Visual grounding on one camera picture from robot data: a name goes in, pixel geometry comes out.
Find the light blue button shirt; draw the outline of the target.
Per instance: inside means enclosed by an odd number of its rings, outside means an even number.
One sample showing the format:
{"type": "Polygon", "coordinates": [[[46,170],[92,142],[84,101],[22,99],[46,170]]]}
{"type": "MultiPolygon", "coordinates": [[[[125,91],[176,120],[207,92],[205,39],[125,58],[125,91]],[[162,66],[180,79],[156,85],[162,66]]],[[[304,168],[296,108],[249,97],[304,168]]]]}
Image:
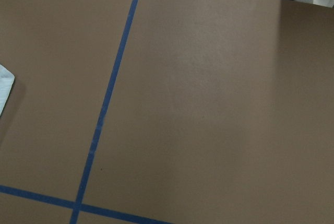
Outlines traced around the light blue button shirt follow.
{"type": "Polygon", "coordinates": [[[2,114],[15,81],[15,76],[3,65],[1,65],[0,70],[0,114],[2,114]]]}

